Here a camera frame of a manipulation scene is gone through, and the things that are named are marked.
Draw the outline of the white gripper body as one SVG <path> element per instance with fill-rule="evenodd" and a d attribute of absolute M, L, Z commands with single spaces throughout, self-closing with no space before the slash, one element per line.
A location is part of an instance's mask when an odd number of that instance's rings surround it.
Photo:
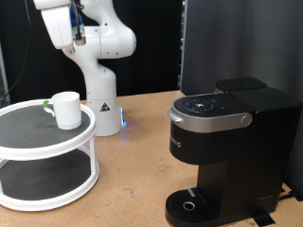
<path fill-rule="evenodd" d="M 51 42 L 57 49 L 67 48 L 73 43 L 70 7 L 68 5 L 43 9 L 42 17 Z"/>

